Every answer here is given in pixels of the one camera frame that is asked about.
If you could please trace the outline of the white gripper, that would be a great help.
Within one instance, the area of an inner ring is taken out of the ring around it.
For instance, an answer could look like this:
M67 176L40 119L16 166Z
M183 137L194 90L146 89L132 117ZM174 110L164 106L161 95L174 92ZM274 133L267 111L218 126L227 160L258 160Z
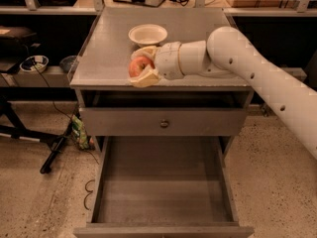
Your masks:
M147 65L136 77L129 81L134 87L145 88L153 86L160 81L160 76L168 80L182 79L184 74L179 65L179 49L181 42L166 43L161 47L146 46L134 51L131 59L146 57L155 61L155 68Z

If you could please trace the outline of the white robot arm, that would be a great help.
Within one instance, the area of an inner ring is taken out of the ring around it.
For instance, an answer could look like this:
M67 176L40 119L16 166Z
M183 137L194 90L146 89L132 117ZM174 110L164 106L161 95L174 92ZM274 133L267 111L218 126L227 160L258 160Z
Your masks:
M208 77L215 67L244 79L317 158L317 92L265 59L233 27L220 27L205 41L140 48L131 54L128 72L132 85L149 87L163 78Z

